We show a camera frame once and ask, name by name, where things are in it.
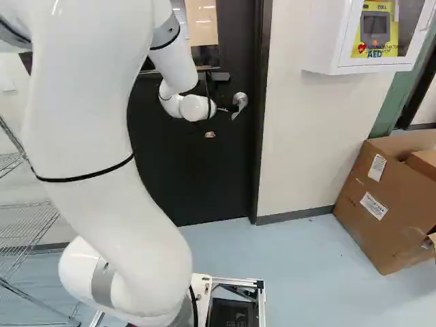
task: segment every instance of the label on box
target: label on box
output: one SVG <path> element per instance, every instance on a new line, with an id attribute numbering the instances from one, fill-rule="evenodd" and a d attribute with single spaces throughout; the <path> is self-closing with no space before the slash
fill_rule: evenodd
<path id="1" fill-rule="evenodd" d="M 366 192 L 361 199 L 360 204 L 363 205 L 372 216 L 377 218 L 378 220 L 382 220 L 384 215 L 388 212 L 388 208 L 386 208 L 383 204 L 378 202 L 370 193 Z"/>
<path id="2" fill-rule="evenodd" d="M 369 168 L 368 177 L 374 181 L 380 182 L 384 166 L 386 166 L 386 159 L 379 154 L 375 155 L 373 164 L 371 165 L 371 168 Z"/>

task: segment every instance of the glass window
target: glass window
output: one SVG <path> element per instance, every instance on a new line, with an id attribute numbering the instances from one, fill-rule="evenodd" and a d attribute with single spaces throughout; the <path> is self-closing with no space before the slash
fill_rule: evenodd
<path id="1" fill-rule="evenodd" d="M 215 0 L 171 0 L 172 11 L 181 26 L 181 34 L 191 46 L 199 68 L 219 67 L 217 6 Z M 153 71 L 147 59 L 142 71 Z"/>
<path id="2" fill-rule="evenodd" d="M 425 0 L 366 0 L 352 58 L 404 57 Z"/>

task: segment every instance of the black cable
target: black cable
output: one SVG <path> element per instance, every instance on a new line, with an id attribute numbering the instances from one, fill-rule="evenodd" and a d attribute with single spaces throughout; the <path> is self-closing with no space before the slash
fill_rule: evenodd
<path id="1" fill-rule="evenodd" d="M 85 179 L 94 178 L 100 175 L 107 174 L 109 172 L 113 172 L 114 170 L 117 170 L 118 168 L 123 167 L 124 165 L 128 164 L 132 159 L 134 158 L 134 154 L 132 153 L 126 160 L 118 163 L 115 166 L 100 170 L 98 172 L 92 172 L 90 174 L 80 175 L 80 176 L 74 176 L 74 177 L 65 177 L 65 178 L 47 178 L 42 177 L 36 174 L 33 167 L 31 168 L 32 171 L 35 173 L 35 176 L 37 179 L 39 179 L 41 182 L 45 183 L 70 183 L 70 182 L 77 182 L 77 181 L 83 181 Z"/>
<path id="2" fill-rule="evenodd" d="M 193 313 L 193 327 L 198 327 L 198 308 L 197 308 L 197 298 L 193 293 L 192 286 L 189 286 L 189 293 L 191 294 L 192 301 L 192 313 Z"/>
<path id="3" fill-rule="evenodd" d="M 14 34 L 17 38 L 18 41 L 22 42 L 22 43 L 31 43 L 31 40 L 28 39 L 27 37 L 19 34 L 19 32 L 15 31 L 11 26 L 9 26 L 9 24 L 2 18 L 0 18 L 0 25 L 3 26 L 7 31 L 9 31 L 10 33 Z"/>
<path id="4" fill-rule="evenodd" d="M 211 95 L 209 94 L 209 85 L 208 85 L 208 79 L 209 79 L 209 71 L 207 71 L 204 74 L 204 81 L 206 82 L 206 96 L 207 96 L 207 119 L 211 118 L 212 114 L 212 104 L 211 104 Z"/>

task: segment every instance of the aed cabinet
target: aed cabinet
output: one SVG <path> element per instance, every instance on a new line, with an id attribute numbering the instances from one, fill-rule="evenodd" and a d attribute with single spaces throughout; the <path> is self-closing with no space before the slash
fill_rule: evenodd
<path id="1" fill-rule="evenodd" d="M 412 70 L 436 0 L 312 0 L 303 69 L 328 75 Z"/>

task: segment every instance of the yellow aed device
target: yellow aed device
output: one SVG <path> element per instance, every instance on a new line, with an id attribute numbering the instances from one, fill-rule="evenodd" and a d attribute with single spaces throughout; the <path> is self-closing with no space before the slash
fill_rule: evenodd
<path id="1" fill-rule="evenodd" d="M 352 58 L 397 57 L 399 23 L 394 1 L 366 0 L 354 41 Z"/>

